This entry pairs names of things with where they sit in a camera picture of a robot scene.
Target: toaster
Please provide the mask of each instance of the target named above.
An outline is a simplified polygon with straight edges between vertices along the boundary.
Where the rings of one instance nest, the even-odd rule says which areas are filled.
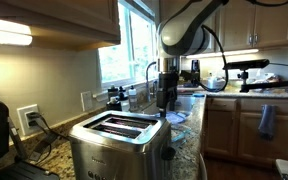
[[[69,132],[76,179],[170,180],[171,126],[165,118],[106,111]]]

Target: kitchen sink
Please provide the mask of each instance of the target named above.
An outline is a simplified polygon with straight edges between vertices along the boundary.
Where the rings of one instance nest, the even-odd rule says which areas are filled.
[[[189,116],[192,112],[193,105],[195,103],[196,97],[192,95],[179,95],[177,96],[177,100],[175,102],[175,112],[182,113],[186,116]],[[159,113],[159,108],[156,107],[156,102],[150,104],[149,106],[143,108],[143,114],[155,115]]]

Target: wall outlet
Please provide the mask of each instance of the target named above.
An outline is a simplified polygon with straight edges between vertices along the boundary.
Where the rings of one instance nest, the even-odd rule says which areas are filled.
[[[28,135],[31,135],[33,133],[40,131],[38,127],[31,127],[28,125],[29,120],[26,117],[26,114],[29,112],[38,112],[37,104],[33,104],[30,106],[21,107],[17,109],[17,115],[20,120],[20,125],[21,125],[21,129],[22,129],[24,136],[28,136]]]
[[[91,91],[81,93],[81,101],[83,111],[88,111],[92,108],[92,93]]]

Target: towel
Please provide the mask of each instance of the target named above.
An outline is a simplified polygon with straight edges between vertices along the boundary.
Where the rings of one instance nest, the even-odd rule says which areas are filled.
[[[258,127],[261,138],[271,141],[274,136],[274,126],[275,126],[275,106],[263,105],[262,109],[262,120]]]

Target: wall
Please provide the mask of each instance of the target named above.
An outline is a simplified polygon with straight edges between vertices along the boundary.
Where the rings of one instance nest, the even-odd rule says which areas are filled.
[[[99,90],[95,59],[95,51],[0,45],[0,100],[15,126],[16,109],[31,104],[38,104],[49,125],[82,115],[80,93]]]
[[[278,48],[273,50],[260,50],[256,54],[251,55],[240,55],[240,56],[228,56],[227,61],[243,61],[243,60],[252,60],[252,59],[269,59],[270,62],[273,63],[283,63],[288,64],[288,47]],[[190,60],[183,61],[183,67],[186,69],[190,69]],[[200,59],[200,65],[202,69],[202,77],[206,77],[209,71],[218,72],[219,75],[224,75],[222,68],[223,62],[221,58],[203,58]],[[250,78],[256,78],[256,74],[258,73],[258,69],[249,70]],[[288,78],[288,67],[284,66],[276,66],[276,65],[268,65],[264,69],[260,70],[261,75],[264,73],[276,73],[283,78]],[[229,70],[230,78],[237,79],[237,74],[240,73],[239,70]]]

